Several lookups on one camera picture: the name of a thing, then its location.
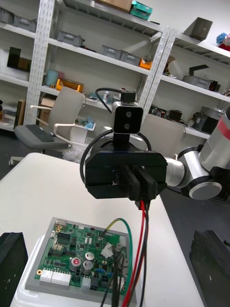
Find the electrolytic capacitor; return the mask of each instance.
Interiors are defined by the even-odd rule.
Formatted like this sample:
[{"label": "electrolytic capacitor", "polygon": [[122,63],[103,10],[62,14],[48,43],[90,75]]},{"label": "electrolytic capacitor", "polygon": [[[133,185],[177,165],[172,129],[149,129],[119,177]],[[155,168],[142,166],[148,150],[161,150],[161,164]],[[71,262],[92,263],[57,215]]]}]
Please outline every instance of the electrolytic capacitor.
[{"label": "electrolytic capacitor", "polygon": [[91,253],[90,251],[87,251],[87,253],[85,254],[85,259],[89,260],[89,261],[93,261],[94,259],[94,254]]},{"label": "electrolytic capacitor", "polygon": [[75,272],[77,268],[80,268],[80,266],[81,266],[81,260],[78,257],[75,257],[70,261],[71,271]]},{"label": "electrolytic capacitor", "polygon": [[81,268],[82,272],[85,274],[85,275],[88,275],[91,273],[92,271],[92,267],[93,267],[93,264],[91,261],[89,260],[86,260],[83,262],[83,266]]}]

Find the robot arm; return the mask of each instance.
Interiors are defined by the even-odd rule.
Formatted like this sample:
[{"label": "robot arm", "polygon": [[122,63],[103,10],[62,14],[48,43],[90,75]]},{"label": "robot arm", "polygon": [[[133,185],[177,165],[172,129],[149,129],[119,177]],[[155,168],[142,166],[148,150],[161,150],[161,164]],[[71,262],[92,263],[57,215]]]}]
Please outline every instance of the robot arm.
[{"label": "robot arm", "polygon": [[[140,200],[156,198],[167,185],[179,187],[183,195],[196,200],[228,191],[230,108],[204,146],[186,148],[178,160],[173,160],[152,151],[149,141],[139,133],[143,109],[134,103],[135,94],[122,92],[121,97],[122,101],[112,107],[113,131],[94,139],[82,156],[81,177],[89,193],[98,199],[128,197],[138,205]],[[113,137],[106,137],[111,132]],[[129,143],[130,134],[144,138],[148,150]],[[91,148],[84,176],[84,160]]]}]

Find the white connector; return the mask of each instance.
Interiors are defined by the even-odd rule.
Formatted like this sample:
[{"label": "white connector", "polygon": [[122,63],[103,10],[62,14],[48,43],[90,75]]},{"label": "white connector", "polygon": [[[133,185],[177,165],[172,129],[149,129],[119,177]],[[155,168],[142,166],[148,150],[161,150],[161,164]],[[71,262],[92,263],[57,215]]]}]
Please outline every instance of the white connector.
[{"label": "white connector", "polygon": [[40,281],[50,283],[52,276],[53,276],[53,271],[42,270]]},{"label": "white connector", "polygon": [[82,289],[90,289],[91,286],[91,279],[89,276],[83,276],[81,280],[81,287]]},{"label": "white connector", "polygon": [[125,236],[120,236],[119,242],[122,248],[126,247],[126,237]]},{"label": "white connector", "polygon": [[108,243],[105,245],[105,247],[103,248],[102,252],[101,252],[101,255],[103,255],[105,258],[109,258],[113,255],[113,252],[112,252],[112,247],[113,245]]},{"label": "white connector", "polygon": [[57,283],[57,284],[62,284],[64,286],[68,286],[70,283],[71,275],[70,274],[64,274],[60,272],[54,272],[51,282],[52,283]]}]

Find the red stripe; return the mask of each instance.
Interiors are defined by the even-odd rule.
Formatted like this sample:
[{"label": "red stripe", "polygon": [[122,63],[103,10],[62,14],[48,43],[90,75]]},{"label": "red stripe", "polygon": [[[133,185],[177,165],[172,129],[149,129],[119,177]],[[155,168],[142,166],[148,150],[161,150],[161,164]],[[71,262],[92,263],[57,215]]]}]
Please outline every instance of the red stripe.
[{"label": "red stripe", "polygon": [[219,131],[223,134],[223,136],[225,136],[228,140],[230,140],[230,129],[226,126],[223,119],[219,120],[217,127]]}]

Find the storage bin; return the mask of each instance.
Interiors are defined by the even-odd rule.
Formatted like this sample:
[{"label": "storage bin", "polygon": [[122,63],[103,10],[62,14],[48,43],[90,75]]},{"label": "storage bin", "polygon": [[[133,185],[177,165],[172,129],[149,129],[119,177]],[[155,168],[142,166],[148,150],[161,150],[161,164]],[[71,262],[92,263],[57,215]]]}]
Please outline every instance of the storage bin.
[{"label": "storage bin", "polygon": [[60,91],[64,86],[76,90],[77,92],[82,92],[84,84],[72,80],[58,79],[56,89]]},{"label": "storage bin", "polygon": [[126,51],[122,51],[120,60],[135,66],[139,66],[141,58]]},{"label": "storage bin", "polygon": [[13,13],[0,8],[0,21],[5,24],[13,24]]},{"label": "storage bin", "polygon": [[184,76],[183,80],[186,83],[196,85],[201,88],[209,89],[211,81],[196,76]]},{"label": "storage bin", "polygon": [[74,35],[64,31],[59,31],[57,40],[77,47],[81,47],[84,41],[81,35]]},{"label": "storage bin", "polygon": [[104,56],[113,58],[113,59],[120,59],[121,57],[121,50],[117,50],[108,46],[102,46],[102,54]]},{"label": "storage bin", "polygon": [[36,19],[29,20],[15,15],[13,25],[15,25],[15,27],[19,27],[30,32],[36,32],[37,21]]}]

